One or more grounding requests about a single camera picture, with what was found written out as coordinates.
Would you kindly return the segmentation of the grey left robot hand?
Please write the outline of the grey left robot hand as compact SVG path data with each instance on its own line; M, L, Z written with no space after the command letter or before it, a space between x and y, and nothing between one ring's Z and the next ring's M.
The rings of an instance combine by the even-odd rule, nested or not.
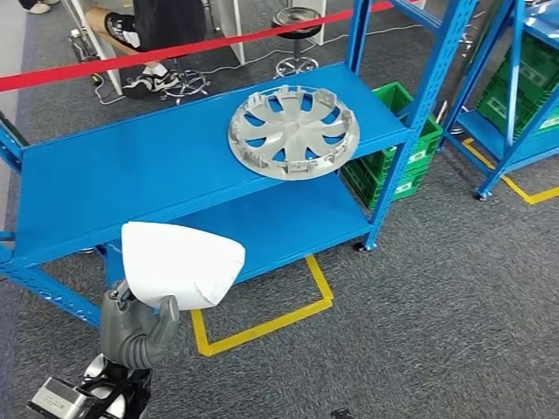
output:
M179 321L180 310L174 296L162 298L156 312L136 298L124 279L103 297L101 353L129 369L153 369L162 362Z

